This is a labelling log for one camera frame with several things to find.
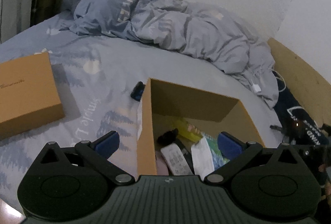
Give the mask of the green tissue pack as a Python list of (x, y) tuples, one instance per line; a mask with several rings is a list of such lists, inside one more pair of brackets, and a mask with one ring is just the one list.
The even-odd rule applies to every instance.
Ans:
[(217, 140), (205, 133), (196, 144), (191, 146), (194, 174), (204, 178), (229, 162), (219, 150)]

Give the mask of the black blue small object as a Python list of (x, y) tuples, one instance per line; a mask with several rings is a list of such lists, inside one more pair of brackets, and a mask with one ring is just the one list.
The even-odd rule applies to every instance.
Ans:
[(140, 102), (143, 92), (145, 89), (145, 84), (141, 81), (139, 81), (136, 86), (133, 88), (133, 91), (130, 94), (130, 97), (134, 99), (135, 101)]

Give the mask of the orange box lid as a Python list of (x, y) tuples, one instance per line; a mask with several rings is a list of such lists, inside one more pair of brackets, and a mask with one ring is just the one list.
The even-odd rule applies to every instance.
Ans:
[(65, 116), (48, 53), (1, 64), (1, 139), (52, 123)]

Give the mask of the small black usb device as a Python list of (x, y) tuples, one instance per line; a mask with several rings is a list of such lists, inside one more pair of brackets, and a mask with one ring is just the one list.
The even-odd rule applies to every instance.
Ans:
[(283, 132), (283, 128), (276, 126), (276, 125), (270, 125), (270, 129), (273, 129), (275, 131)]

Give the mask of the white remote control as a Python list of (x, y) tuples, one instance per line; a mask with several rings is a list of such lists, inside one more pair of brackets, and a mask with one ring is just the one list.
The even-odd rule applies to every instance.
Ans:
[(177, 144), (172, 143), (161, 148), (161, 154), (174, 176), (193, 175), (188, 162)]

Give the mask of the black printed garment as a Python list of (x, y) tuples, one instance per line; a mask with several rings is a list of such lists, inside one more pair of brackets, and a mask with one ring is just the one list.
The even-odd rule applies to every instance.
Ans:
[(276, 79), (279, 93), (274, 111), (281, 123), (282, 133), (289, 138), (289, 142), (295, 141), (297, 145), (329, 145), (328, 138), (295, 99), (285, 82), (278, 77)]

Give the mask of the open orange cardboard box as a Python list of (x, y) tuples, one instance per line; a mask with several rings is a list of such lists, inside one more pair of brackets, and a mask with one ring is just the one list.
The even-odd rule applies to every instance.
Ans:
[(243, 142), (263, 140), (243, 103), (175, 83), (149, 78), (143, 96), (142, 131), (137, 140), (138, 175), (156, 175), (156, 138), (186, 121), (214, 138), (222, 131)]

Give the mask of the wooden headboard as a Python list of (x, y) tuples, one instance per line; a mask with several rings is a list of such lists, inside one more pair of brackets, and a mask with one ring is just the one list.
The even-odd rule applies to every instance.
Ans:
[(296, 100), (318, 126), (330, 125), (330, 83), (276, 39), (270, 38), (268, 44), (275, 60), (274, 69), (284, 78)]

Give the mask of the grey blue crumpled duvet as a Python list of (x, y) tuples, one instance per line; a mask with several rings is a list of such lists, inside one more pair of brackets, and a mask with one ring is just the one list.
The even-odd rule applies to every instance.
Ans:
[(106, 35), (206, 60), (273, 108), (278, 85), (269, 45), (228, 10), (184, 0), (63, 0), (73, 19), (62, 28)]

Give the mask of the grey storage cabinet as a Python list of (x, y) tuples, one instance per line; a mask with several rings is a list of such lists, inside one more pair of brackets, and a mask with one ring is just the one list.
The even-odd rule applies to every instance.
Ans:
[(30, 27), (32, 0), (1, 0), (1, 43)]

